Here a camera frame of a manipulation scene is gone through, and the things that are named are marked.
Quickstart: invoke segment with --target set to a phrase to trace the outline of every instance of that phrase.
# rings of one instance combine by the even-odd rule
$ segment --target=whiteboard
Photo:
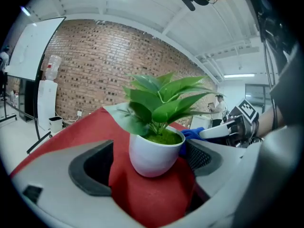
[[[24,28],[10,59],[9,76],[35,81],[45,49],[64,19],[47,19]]]

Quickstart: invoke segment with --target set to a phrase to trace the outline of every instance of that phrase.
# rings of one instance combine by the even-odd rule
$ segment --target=red cloth
[[[172,126],[178,130],[184,129],[177,123],[173,123]],[[109,185],[115,202],[147,227],[164,226],[182,218],[190,202],[194,185],[190,167],[184,159],[178,158],[164,175],[145,178],[139,175],[131,164],[129,137],[130,134],[120,128],[105,109],[100,108],[37,148],[15,168],[10,177],[47,152],[112,139],[114,162],[111,166]]]

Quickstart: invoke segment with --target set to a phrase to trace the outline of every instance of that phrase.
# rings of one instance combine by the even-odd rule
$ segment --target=brick wall
[[[65,21],[53,36],[43,61],[45,71],[50,55],[62,57],[55,82],[58,83],[56,112],[64,119],[75,119],[104,105],[125,102],[122,86],[132,80],[128,74],[159,76],[175,72],[175,79],[205,73],[181,52],[143,31],[111,22]],[[210,78],[205,85],[216,90]],[[214,102],[208,95],[197,102],[207,109]],[[187,125],[188,119],[179,121]]]

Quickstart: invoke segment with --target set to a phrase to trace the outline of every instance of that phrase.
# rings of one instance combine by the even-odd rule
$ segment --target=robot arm
[[[258,112],[243,99],[229,114],[230,118],[223,125],[206,129],[199,133],[202,139],[229,146],[244,146],[256,132]]]

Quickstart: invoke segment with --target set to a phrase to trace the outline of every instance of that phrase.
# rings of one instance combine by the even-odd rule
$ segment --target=white ceiling
[[[27,5],[33,22],[66,16],[146,31],[184,53],[217,84],[223,75],[244,73],[256,73],[254,83],[266,83],[263,50],[246,1],[195,6],[191,12],[181,0],[31,0]]]

